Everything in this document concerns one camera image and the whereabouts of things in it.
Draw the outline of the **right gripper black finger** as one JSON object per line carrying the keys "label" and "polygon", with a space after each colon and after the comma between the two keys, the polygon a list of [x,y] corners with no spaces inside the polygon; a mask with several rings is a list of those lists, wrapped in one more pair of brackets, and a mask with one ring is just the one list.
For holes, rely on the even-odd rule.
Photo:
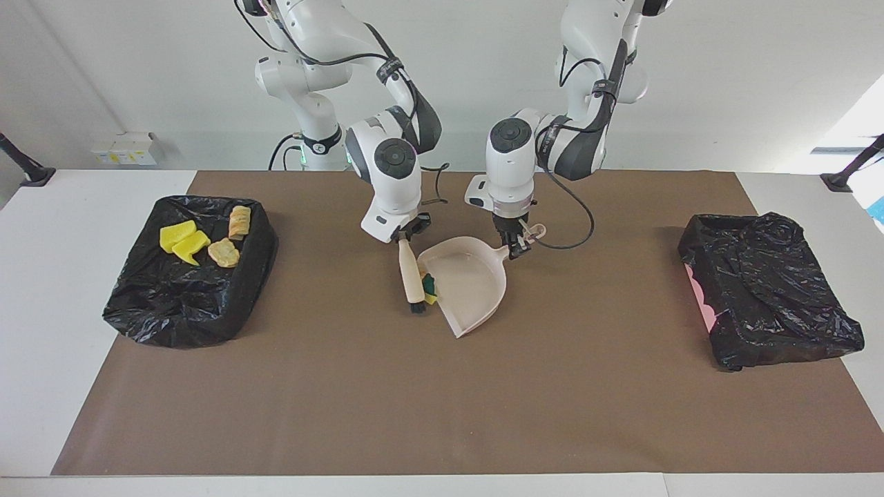
{"label": "right gripper black finger", "polygon": [[413,220],[408,221],[404,226],[398,227],[395,232],[395,242],[401,240],[410,240],[424,232],[432,224],[432,216],[430,214],[417,214]]}

